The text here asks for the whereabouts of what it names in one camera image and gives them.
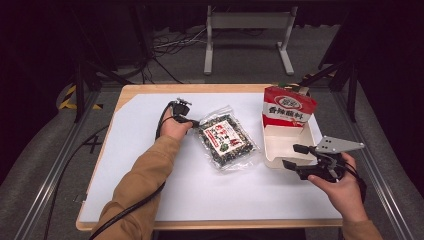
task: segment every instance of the white box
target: white box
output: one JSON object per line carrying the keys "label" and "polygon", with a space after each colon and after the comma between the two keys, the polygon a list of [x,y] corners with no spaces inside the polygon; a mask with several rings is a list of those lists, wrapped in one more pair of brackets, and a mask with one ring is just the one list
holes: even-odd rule
{"label": "white box", "polygon": [[267,125],[263,129],[265,165],[269,168],[285,169],[283,159],[297,165],[316,164],[312,154],[301,154],[293,150],[294,144],[316,146],[322,139],[315,116],[312,115],[303,127]]}

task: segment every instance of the brown sleeve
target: brown sleeve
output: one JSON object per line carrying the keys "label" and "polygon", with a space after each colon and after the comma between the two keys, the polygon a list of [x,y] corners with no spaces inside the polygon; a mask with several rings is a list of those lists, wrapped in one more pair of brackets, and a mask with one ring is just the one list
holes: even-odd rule
{"label": "brown sleeve", "polygon": [[[156,191],[171,174],[179,148],[179,142],[171,137],[162,136],[157,139],[119,182],[112,200],[103,208],[99,222],[92,233],[124,209]],[[160,196],[157,196],[143,207],[128,214],[98,235],[96,239],[150,239],[159,199]]]}
{"label": "brown sleeve", "polygon": [[343,222],[343,236],[346,240],[382,240],[380,232],[371,220]]}

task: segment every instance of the metal frame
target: metal frame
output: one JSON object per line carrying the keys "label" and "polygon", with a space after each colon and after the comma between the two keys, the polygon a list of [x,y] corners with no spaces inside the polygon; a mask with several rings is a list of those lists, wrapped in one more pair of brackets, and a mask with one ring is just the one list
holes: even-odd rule
{"label": "metal frame", "polygon": [[297,7],[292,7],[290,12],[251,13],[251,12],[212,12],[208,6],[206,30],[207,44],[205,55],[204,74],[212,74],[213,42],[212,29],[229,28],[283,28],[284,39],[277,42],[278,51],[287,75],[293,75],[294,70],[287,54],[287,44],[296,19]]}

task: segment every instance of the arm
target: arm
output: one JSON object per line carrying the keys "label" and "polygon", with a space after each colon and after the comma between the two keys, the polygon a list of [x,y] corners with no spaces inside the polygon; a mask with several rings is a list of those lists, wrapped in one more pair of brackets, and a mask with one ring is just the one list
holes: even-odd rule
{"label": "arm", "polygon": [[[355,159],[349,154],[342,153],[342,157],[356,168]],[[342,215],[345,239],[382,239],[377,228],[368,219],[356,178],[349,172],[346,172],[342,180],[337,183],[330,183],[313,175],[310,175],[308,180],[327,194],[331,204]]]}
{"label": "arm", "polygon": [[[164,119],[170,116],[169,110]],[[134,163],[118,186],[112,200],[106,204],[93,233],[109,219],[156,191],[171,174],[180,141],[192,123],[180,124],[174,119],[165,121],[161,137]],[[160,197],[111,225],[96,239],[150,239]]]}

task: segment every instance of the white tabletop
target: white tabletop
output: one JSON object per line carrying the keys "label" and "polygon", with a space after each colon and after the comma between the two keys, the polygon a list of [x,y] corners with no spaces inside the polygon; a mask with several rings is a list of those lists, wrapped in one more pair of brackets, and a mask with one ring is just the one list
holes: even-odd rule
{"label": "white tabletop", "polygon": [[79,223],[97,222],[122,176],[153,144],[163,108],[177,97],[193,103],[188,114],[192,119],[229,105],[262,152],[249,159],[258,162],[255,166],[222,173],[209,162],[198,136],[189,131],[162,191],[158,223],[341,219],[320,189],[295,172],[263,164],[263,93],[154,93],[135,96],[115,113]]}

